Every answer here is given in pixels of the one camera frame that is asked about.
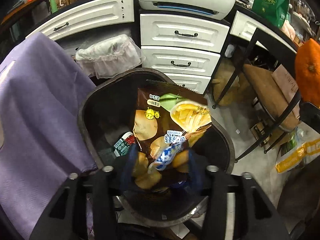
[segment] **orange pumpkin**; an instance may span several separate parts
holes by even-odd
[[[298,49],[294,67],[302,99],[320,107],[320,45],[315,40]]]

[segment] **trash can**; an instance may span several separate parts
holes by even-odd
[[[112,165],[113,145],[127,131],[131,131],[138,87],[146,80],[174,84],[163,73],[150,68],[128,70],[98,86],[82,103],[78,126],[89,152],[99,169]],[[215,120],[193,149],[207,157],[211,165],[231,173],[235,153],[226,131]],[[143,194],[125,191],[119,200],[133,216],[147,226],[169,227],[191,218],[196,210],[203,210],[207,197],[189,194],[183,188],[169,188],[161,193]]]

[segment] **white label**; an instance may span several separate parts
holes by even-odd
[[[153,99],[153,100],[157,100],[157,101],[159,101],[160,100],[160,97],[159,96],[155,96],[155,95],[149,95],[149,97],[151,98],[151,99]]]
[[[181,135],[182,135],[182,132],[181,132],[181,131],[175,131],[175,130],[167,130],[167,134],[172,134],[172,135],[181,136]]]
[[[150,106],[160,107],[160,102],[154,101],[154,100],[151,100],[151,99],[147,100],[147,104],[150,105]]]
[[[164,142],[169,144],[184,142],[185,140],[186,138],[181,131],[167,130],[167,134],[164,135]]]

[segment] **green tote bag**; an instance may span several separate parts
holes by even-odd
[[[288,12],[289,0],[254,0],[252,11],[281,28]]]

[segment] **drawer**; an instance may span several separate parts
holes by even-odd
[[[193,17],[140,14],[141,45],[220,52],[229,26]]]
[[[177,74],[177,73],[165,73],[173,82],[177,85],[188,88],[199,94],[203,94],[207,85],[209,84],[211,77]]]
[[[143,67],[166,73],[211,76],[220,54],[175,47],[141,46]]]
[[[283,43],[289,49],[291,49],[292,51],[294,51],[296,53],[294,48],[292,48],[279,35],[274,33],[272,30],[267,28],[262,23],[256,21],[255,19],[252,19],[251,17],[249,17],[249,16],[247,16],[247,15],[245,15],[245,14],[239,12],[239,11],[236,12],[236,16],[235,16],[235,19],[233,21],[233,25],[232,25],[232,27],[230,29],[230,34],[232,34],[234,36],[238,36],[238,37],[240,37],[240,38],[242,38],[244,40],[250,41],[251,38],[252,38],[252,35],[254,34],[254,32],[255,32],[257,27],[259,29],[263,30],[264,32],[268,33],[269,35],[275,37],[277,40],[279,40],[281,43]],[[265,47],[260,42],[257,42],[257,45],[265,49]]]
[[[42,32],[55,41],[84,30],[126,22],[134,22],[133,0],[94,0],[57,15],[27,37]]]

